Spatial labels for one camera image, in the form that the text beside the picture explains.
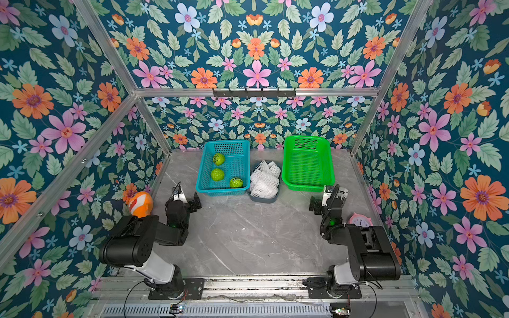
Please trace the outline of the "green custard apple front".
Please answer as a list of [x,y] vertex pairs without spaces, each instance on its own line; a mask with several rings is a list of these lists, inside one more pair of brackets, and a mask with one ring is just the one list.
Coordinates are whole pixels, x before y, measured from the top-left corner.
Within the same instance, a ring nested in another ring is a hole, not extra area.
[[244,182],[241,178],[234,177],[229,181],[230,188],[242,188],[244,186]]

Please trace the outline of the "green custard apple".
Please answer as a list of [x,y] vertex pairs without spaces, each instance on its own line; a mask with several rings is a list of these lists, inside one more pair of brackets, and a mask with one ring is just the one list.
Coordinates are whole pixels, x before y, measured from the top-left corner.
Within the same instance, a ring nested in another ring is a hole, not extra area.
[[225,178],[225,172],[222,169],[214,168],[210,172],[210,177],[214,182],[220,182]]
[[216,153],[213,155],[213,163],[216,166],[221,166],[225,163],[225,156],[221,153]]
[[242,188],[244,186],[244,182],[241,178],[234,177],[229,181],[230,188]]

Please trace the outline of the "white foam net sleeve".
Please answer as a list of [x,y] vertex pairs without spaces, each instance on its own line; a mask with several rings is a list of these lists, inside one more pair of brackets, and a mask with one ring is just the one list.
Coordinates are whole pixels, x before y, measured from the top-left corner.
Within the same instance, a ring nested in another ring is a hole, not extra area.
[[251,183],[258,184],[259,182],[268,186],[279,186],[279,179],[273,176],[270,172],[255,169],[251,174]]

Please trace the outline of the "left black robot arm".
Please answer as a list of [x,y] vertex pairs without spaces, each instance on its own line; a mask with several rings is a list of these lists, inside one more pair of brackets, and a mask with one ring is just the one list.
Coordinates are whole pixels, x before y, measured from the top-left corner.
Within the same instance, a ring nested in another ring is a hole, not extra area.
[[111,230],[99,253],[101,263],[126,268],[144,277],[150,287],[150,299],[180,299],[187,296],[181,270],[165,261],[153,246],[182,246],[188,238],[190,214],[201,209],[197,193],[191,200],[174,194],[165,204],[166,222],[153,215],[154,202],[147,192],[128,197],[129,215]]

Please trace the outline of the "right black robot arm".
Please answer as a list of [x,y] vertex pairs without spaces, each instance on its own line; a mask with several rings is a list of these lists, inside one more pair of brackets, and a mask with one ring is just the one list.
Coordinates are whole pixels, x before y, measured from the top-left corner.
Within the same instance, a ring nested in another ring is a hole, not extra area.
[[397,281],[401,266],[382,226],[370,224],[368,218],[357,214],[360,223],[343,222],[345,199],[329,197],[319,200],[311,197],[309,210],[322,218],[319,234],[330,245],[344,246],[346,262],[329,267],[320,278],[307,278],[303,285],[310,298],[360,297],[357,291],[362,283],[374,283],[381,288],[382,281]]

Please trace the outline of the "green custard apple middle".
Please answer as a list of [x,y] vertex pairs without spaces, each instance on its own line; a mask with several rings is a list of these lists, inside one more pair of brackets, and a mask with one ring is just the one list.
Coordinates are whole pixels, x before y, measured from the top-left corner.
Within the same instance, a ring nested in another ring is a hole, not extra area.
[[225,172],[222,169],[214,168],[210,172],[210,177],[214,182],[220,182],[225,178]]

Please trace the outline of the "green custard apple back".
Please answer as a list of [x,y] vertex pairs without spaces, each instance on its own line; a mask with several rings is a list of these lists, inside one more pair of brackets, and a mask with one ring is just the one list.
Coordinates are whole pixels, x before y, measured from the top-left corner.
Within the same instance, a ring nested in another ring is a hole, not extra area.
[[225,163],[225,156],[221,153],[216,153],[213,155],[213,163],[216,166],[221,166]]

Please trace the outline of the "grey foam net tray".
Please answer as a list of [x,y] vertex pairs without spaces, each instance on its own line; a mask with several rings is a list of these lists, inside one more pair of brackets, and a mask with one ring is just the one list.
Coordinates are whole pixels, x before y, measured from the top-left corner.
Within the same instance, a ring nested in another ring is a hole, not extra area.
[[250,198],[260,203],[274,203],[279,193],[281,173],[280,165],[275,161],[260,161],[250,175]]

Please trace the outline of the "pink alarm clock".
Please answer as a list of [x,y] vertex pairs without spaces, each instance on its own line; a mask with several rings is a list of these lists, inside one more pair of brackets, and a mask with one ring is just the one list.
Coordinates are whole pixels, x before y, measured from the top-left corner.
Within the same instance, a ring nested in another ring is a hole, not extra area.
[[373,226],[372,219],[370,217],[358,213],[354,213],[350,217],[348,224],[356,225],[362,228],[369,228]]

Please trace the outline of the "orange clownfish plush toy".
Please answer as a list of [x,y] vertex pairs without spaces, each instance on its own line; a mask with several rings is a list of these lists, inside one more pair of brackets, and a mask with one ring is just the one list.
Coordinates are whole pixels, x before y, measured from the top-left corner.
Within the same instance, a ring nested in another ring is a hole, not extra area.
[[143,218],[151,214],[153,200],[147,192],[137,192],[129,200],[129,213],[135,217]]

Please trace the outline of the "green plastic basket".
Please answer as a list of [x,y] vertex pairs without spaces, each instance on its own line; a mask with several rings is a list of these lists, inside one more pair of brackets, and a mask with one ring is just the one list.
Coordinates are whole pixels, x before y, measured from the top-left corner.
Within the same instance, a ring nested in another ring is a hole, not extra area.
[[292,191],[322,192],[335,184],[331,147],[320,136],[292,135],[284,142],[282,180]]

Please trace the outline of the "teal plastic basket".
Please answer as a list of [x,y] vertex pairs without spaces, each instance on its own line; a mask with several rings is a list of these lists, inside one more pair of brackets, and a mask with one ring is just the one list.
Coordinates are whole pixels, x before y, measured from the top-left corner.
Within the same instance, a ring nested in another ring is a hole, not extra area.
[[[216,166],[213,163],[213,155],[221,153],[225,156],[225,163]],[[208,196],[240,196],[250,186],[250,144],[247,140],[220,140],[205,143],[198,178],[196,191]],[[214,168],[222,169],[225,172],[224,180],[214,182],[210,172]],[[238,177],[244,182],[242,188],[230,188],[230,179]]]

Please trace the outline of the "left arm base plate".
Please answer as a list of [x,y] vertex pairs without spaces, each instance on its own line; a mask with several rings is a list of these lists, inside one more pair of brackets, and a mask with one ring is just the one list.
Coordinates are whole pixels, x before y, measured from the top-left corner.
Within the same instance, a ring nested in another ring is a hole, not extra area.
[[149,292],[148,299],[153,301],[199,300],[204,292],[203,278],[174,278],[167,284],[156,284]]

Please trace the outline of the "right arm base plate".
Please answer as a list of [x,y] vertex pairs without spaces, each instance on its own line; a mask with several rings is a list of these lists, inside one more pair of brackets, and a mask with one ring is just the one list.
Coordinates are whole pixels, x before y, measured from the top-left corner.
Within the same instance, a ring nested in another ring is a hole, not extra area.
[[302,284],[308,290],[310,299],[361,299],[359,285],[338,285],[333,279],[325,277],[306,278]]

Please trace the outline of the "black hook rail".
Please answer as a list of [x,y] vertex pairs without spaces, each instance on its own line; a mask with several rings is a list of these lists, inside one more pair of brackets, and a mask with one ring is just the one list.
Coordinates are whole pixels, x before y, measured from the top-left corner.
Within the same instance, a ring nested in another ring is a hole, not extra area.
[[213,89],[215,98],[293,98],[297,96],[296,89]]

